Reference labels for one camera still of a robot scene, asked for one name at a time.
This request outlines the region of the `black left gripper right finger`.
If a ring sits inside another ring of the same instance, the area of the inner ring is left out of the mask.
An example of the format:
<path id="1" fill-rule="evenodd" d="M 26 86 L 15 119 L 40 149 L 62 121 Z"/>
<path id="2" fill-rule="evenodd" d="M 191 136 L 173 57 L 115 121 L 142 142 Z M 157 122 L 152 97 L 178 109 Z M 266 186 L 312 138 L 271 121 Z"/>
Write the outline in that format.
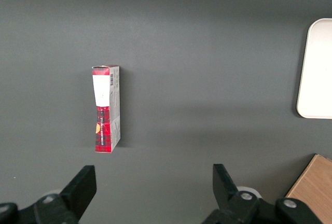
<path id="1" fill-rule="evenodd" d="M 213 165 L 213 193 L 218 209 L 203 223 L 321 223 L 310 207 L 294 198 L 274 204 L 247 190 L 239 190 L 223 164 Z"/>

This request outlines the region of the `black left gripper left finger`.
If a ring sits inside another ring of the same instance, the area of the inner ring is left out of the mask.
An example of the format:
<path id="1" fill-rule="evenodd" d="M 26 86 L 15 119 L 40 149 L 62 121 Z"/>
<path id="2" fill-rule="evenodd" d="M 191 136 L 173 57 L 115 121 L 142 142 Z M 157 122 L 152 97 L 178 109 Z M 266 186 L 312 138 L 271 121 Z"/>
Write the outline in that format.
<path id="1" fill-rule="evenodd" d="M 79 223 L 95 194 L 95 166 L 85 165 L 60 193 L 47 194 L 24 209 L 1 203 L 1 223 Z"/>

